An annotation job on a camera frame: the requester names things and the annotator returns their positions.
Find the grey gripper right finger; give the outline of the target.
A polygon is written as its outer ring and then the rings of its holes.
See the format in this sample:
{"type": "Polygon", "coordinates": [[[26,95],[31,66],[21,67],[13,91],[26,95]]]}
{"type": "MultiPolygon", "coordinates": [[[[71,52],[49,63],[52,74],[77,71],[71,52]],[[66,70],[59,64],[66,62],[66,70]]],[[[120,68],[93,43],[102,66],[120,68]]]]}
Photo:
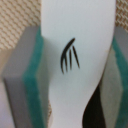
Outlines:
{"type": "Polygon", "coordinates": [[[128,125],[128,33],[115,28],[112,46],[100,86],[106,128],[128,125]]]}

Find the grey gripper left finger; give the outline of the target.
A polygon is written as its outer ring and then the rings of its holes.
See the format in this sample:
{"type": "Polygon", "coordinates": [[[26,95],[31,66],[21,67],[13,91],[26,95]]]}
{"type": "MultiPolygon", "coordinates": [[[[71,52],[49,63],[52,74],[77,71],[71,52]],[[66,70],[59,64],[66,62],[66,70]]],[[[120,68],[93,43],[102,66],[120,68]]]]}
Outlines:
{"type": "Polygon", "coordinates": [[[2,73],[16,128],[47,128],[48,74],[39,27],[27,27],[2,73]]]}

